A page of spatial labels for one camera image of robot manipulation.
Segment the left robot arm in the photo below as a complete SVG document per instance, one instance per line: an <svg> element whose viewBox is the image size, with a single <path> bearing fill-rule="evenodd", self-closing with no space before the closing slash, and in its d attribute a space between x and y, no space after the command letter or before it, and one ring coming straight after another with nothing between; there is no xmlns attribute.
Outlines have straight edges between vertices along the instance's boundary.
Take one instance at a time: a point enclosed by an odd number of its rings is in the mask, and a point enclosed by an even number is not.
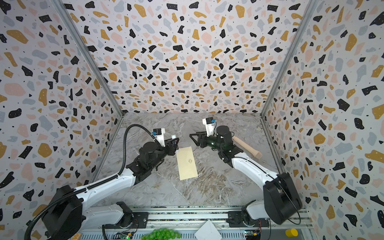
<svg viewBox="0 0 384 240"><path fill-rule="evenodd" d="M175 155L178 144L179 138L165 140L164 146L147 142L140 148L139 156L121 174L75 189L69 186L58 189L51 201L53 207L42 217L51 239L68 240L81 230L102 225L127 228L136 224L132 210L124 202L106 207L94 205L122 189L141 183L162 164L165 157Z"/></svg>

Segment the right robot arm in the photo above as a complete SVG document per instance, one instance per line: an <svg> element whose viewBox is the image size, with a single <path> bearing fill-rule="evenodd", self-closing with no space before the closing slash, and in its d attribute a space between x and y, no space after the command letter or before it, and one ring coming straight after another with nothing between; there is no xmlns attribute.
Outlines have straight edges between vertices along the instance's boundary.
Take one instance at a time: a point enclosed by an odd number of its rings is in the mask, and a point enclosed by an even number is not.
<svg viewBox="0 0 384 240"><path fill-rule="evenodd" d="M257 162L262 154L234 136L227 126L206 126L206 131L190 134L196 146L217 151L220 159L248 178L262 191L261 201L251 201L242 207L240 219L233 224L253 226L259 219L268 218L281 225L298 215L303 204L288 173L278 174Z"/></svg>

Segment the cream yellow envelope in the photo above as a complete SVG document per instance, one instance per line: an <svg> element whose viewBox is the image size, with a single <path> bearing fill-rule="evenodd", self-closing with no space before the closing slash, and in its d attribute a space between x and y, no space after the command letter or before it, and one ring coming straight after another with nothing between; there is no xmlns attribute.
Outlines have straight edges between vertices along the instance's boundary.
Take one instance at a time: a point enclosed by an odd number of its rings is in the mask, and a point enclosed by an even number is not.
<svg viewBox="0 0 384 240"><path fill-rule="evenodd" d="M177 150L176 156L181 181L198 177L192 147Z"/></svg>

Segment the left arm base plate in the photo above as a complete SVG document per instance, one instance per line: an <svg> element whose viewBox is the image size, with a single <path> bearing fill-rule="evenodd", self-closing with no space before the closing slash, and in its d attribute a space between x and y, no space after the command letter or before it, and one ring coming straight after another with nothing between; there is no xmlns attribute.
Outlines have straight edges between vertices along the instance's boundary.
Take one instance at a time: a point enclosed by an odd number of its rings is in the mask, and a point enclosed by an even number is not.
<svg viewBox="0 0 384 240"><path fill-rule="evenodd" d="M131 215L124 214L122 219L117 224L105 225L105 229L117 230L136 230L145 229L147 227L149 218L148 212L133 212Z"/></svg>

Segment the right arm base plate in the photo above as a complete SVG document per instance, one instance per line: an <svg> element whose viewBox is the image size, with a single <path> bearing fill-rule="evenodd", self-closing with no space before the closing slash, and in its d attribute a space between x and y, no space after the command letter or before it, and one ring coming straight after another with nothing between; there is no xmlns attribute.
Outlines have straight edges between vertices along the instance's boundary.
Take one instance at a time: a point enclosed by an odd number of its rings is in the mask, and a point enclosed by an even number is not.
<svg viewBox="0 0 384 240"><path fill-rule="evenodd" d="M226 222L229 224L230 228L259 228L270 226L269 219L261 218L254 220L248 215L246 215L244 211L229 211Z"/></svg>

